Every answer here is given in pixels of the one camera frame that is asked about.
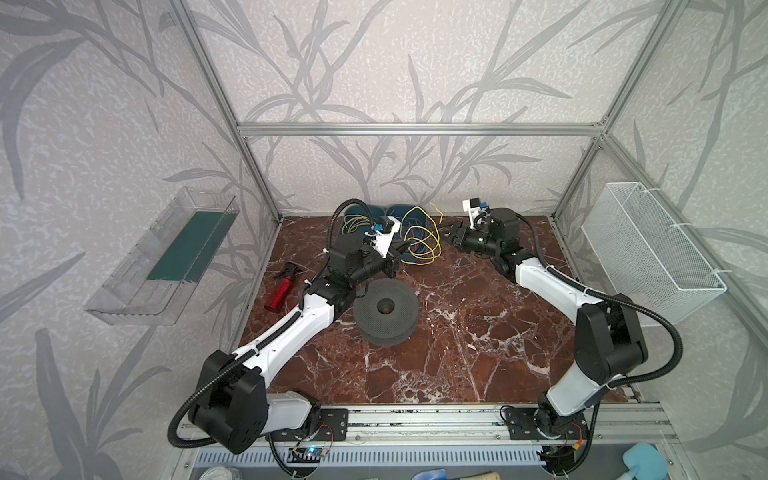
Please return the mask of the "teal bin with red cables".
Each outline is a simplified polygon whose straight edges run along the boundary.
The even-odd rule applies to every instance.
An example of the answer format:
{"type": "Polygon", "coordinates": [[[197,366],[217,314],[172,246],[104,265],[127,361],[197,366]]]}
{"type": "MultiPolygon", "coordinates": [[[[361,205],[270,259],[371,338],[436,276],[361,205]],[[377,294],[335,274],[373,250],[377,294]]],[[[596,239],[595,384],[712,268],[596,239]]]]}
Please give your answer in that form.
{"type": "Polygon", "coordinates": [[[426,265],[434,259],[429,217],[420,206],[394,204],[385,209],[385,214],[401,222],[400,236],[409,242],[407,252],[402,255],[405,264],[426,265]]]}

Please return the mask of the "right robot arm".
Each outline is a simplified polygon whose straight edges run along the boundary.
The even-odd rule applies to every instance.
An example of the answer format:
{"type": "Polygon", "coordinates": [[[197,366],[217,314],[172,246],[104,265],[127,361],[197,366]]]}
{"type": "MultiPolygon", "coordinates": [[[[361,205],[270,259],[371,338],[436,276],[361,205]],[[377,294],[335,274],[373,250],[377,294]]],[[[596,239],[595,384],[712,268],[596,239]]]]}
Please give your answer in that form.
{"type": "Polygon", "coordinates": [[[669,320],[626,295],[609,295],[562,273],[545,259],[538,240],[523,248],[520,228],[531,223],[527,217],[478,198],[465,200],[462,208],[468,218],[451,227],[446,235],[450,243],[459,251],[486,256],[500,275],[544,299],[575,327],[574,360],[562,378],[534,407],[502,407],[501,419],[510,430],[560,439],[585,410],[597,409],[608,392],[664,377],[678,366],[683,340],[669,320]],[[649,358],[642,316],[667,331],[673,349],[664,365],[636,375],[634,369],[649,358]]]}

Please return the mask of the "teal bin with yellow cables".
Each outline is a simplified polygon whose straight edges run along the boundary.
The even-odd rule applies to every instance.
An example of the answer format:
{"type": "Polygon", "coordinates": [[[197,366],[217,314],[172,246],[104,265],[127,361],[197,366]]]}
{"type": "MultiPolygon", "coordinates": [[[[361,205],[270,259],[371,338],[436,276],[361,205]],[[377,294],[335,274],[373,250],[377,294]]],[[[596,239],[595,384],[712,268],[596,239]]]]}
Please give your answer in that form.
{"type": "Polygon", "coordinates": [[[339,233],[364,237],[370,226],[371,222],[365,209],[358,204],[352,204],[343,211],[339,233]]]}

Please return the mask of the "dark grey foam spool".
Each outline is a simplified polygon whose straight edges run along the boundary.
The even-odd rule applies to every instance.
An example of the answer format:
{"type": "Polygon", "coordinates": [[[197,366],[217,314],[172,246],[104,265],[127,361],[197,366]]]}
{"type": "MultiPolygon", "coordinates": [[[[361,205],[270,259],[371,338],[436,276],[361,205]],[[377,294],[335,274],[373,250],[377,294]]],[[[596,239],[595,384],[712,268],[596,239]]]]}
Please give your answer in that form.
{"type": "Polygon", "coordinates": [[[393,347],[406,341],[416,329],[419,300],[401,280],[376,279],[354,301],[353,316],[365,340],[379,347],[393,347]]]}

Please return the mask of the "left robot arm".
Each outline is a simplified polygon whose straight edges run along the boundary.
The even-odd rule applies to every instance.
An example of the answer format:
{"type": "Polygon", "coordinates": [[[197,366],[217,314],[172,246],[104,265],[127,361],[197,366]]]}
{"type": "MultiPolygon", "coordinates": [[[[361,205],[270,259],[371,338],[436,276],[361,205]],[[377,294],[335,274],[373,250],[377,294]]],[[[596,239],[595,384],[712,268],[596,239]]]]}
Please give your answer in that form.
{"type": "Polygon", "coordinates": [[[206,358],[195,392],[170,421],[168,442],[179,449],[220,444],[240,454],[272,432],[314,432],[318,401],[298,392],[271,394],[271,382],[306,343],[350,308],[360,285],[379,273],[395,278],[407,248],[394,232],[337,237],[291,311],[246,345],[206,358]]]}

